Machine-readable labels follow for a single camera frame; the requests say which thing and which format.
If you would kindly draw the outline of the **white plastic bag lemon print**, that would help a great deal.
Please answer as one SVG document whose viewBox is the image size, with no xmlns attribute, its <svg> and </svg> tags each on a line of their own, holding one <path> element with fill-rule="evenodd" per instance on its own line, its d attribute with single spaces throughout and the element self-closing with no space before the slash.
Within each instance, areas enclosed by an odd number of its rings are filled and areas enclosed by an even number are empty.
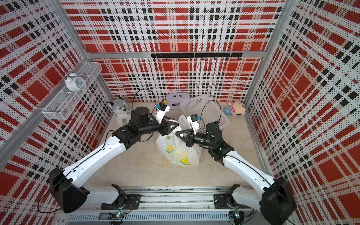
<svg viewBox="0 0 360 225">
<path fill-rule="evenodd" d="M 192 129 L 185 115 L 182 114 L 178 121 L 171 121 L 178 122 L 179 126 L 168 135 L 158 135 L 156 145 L 159 154 L 172 164 L 178 166 L 189 167 L 198 165 L 200 163 L 202 149 L 197 144 L 194 144 L 192 147 L 187 147 L 186 144 L 175 135 L 177 131 Z"/>
</svg>

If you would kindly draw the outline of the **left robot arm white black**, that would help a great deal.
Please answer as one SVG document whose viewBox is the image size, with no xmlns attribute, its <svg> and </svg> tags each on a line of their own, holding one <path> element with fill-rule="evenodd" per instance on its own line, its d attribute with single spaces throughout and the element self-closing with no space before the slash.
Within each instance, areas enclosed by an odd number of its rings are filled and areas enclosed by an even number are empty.
<svg viewBox="0 0 360 225">
<path fill-rule="evenodd" d="M 146 134 L 170 134 L 178 123 L 166 116 L 170 106 L 156 105 L 156 115 L 143 106 L 131 111 L 131 119 L 115 130 L 111 136 L 83 159 L 66 167 L 55 168 L 49 173 L 51 195 L 64 213 L 72 213 L 85 204 L 102 204 L 106 209 L 119 208 L 126 203 L 126 194 L 118 186 L 93 188 L 87 180 L 102 166 L 130 149 Z"/>
</svg>

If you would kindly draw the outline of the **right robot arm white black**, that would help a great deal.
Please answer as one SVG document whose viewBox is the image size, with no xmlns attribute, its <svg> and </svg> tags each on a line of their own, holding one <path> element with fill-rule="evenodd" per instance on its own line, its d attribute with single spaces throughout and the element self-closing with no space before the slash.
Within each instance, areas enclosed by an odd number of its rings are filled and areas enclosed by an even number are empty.
<svg viewBox="0 0 360 225">
<path fill-rule="evenodd" d="M 207 124 L 205 133 L 187 129 L 177 131 L 176 136 L 188 147 L 198 144 L 206 148 L 215 161 L 237 173 L 252 187 L 248 190 L 233 185 L 227 190 L 227 199 L 232 207 L 248 206 L 261 212 L 269 224 L 283 225 L 296 211 L 288 181 L 282 177 L 274 178 L 245 160 L 223 139 L 218 124 L 218 121 Z"/>
</svg>

